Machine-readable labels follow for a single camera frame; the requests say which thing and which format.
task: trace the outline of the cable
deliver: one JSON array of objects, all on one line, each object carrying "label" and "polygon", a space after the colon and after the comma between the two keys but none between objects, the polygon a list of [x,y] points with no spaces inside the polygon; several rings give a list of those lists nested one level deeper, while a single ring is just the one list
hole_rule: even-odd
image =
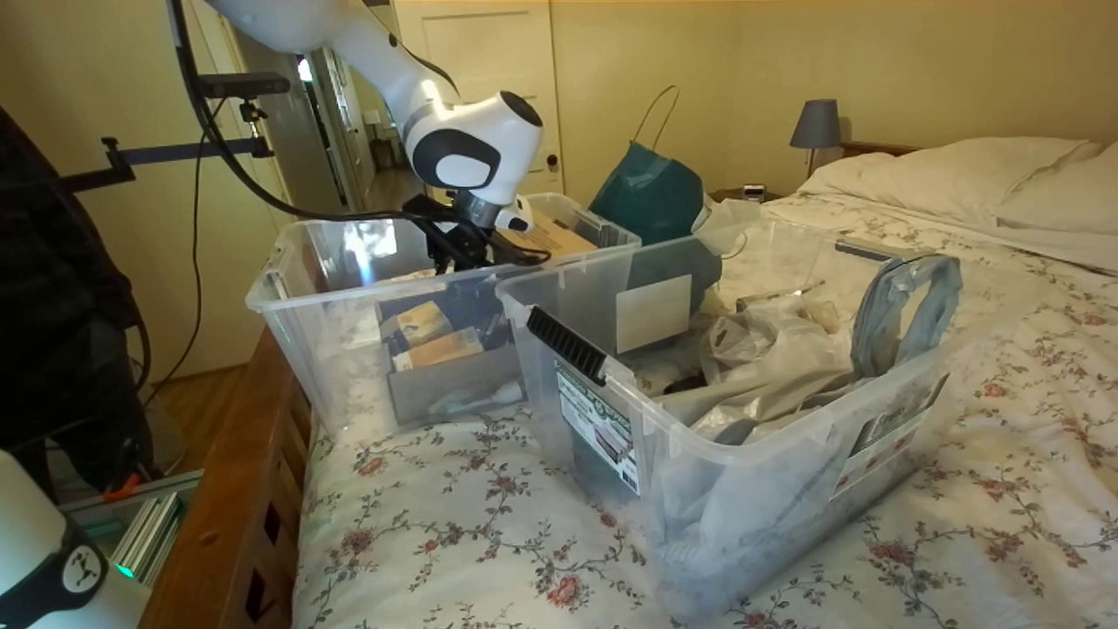
[{"label": "cable", "polygon": [[195,293],[195,302],[193,302],[193,328],[188,328],[188,339],[179,353],[179,360],[170,364],[170,370],[152,389],[143,407],[153,400],[153,396],[176,382],[176,372],[182,370],[182,364],[188,360],[188,353],[195,349],[198,334],[202,334],[202,316],[205,316],[205,283],[202,283],[202,146],[205,146],[209,137],[198,137],[198,152],[195,152],[195,174],[193,174],[193,203],[188,203],[188,270],[193,270],[193,293]]},{"label": "cable", "polygon": [[136,308],[136,334],[141,334],[141,372],[136,372],[136,391],[143,391],[146,378],[152,378],[152,334],[146,334],[146,322],[143,312]]}]

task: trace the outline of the black object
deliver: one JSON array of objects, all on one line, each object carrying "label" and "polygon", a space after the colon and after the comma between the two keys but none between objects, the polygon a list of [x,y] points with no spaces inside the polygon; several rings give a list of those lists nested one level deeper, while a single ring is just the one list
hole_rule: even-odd
[{"label": "black object", "polygon": [[592,347],[582,334],[568,330],[560,316],[553,316],[543,308],[531,308],[527,330],[553,347],[568,368],[578,368],[582,378],[592,378],[598,389],[605,389],[605,353]]},{"label": "black object", "polygon": [[284,73],[202,73],[198,86],[205,96],[262,96],[288,94],[289,79]]},{"label": "black object", "polygon": [[0,448],[53,497],[46,438],[96,490],[152,476],[126,328],[133,283],[85,206],[0,108]]},{"label": "black object", "polygon": [[466,219],[466,209],[445,206],[430,196],[411,196],[405,203],[405,217],[425,234],[425,250],[436,273],[478,270],[492,262],[515,262],[515,264],[547,262],[547,250],[522,247],[500,238],[492,226],[489,229],[474,226],[473,219]]}]

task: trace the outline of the headboard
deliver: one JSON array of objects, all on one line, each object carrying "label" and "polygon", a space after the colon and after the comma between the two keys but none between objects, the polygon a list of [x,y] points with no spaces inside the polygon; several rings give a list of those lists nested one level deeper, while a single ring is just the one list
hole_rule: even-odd
[{"label": "headboard", "polygon": [[841,150],[841,158],[857,158],[857,152],[912,152],[914,146],[844,141],[844,142],[837,142],[837,150]]}]

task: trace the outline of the bed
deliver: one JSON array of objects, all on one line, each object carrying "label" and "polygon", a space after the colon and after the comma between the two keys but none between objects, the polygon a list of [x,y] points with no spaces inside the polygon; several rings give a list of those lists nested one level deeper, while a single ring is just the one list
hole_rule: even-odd
[{"label": "bed", "polygon": [[666,617],[638,537],[543,460],[527,404],[316,422],[262,339],[143,620],[1118,624],[1118,142],[857,152],[761,209],[1028,290],[955,357],[968,404],[933,459],[747,598]]}]

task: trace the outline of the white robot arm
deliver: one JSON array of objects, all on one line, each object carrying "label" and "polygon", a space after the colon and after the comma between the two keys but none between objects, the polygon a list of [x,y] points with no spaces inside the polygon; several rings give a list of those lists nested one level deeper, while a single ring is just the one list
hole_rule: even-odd
[{"label": "white robot arm", "polygon": [[374,83],[403,128],[411,170],[453,192],[469,224],[489,229],[515,206],[536,158],[538,113],[500,89],[474,104],[446,104],[423,67],[368,14],[361,0],[209,0],[239,31],[275,49],[327,46]]},{"label": "white robot arm", "polygon": [[0,484],[0,624],[141,624],[146,590],[115,572],[6,450]]}]

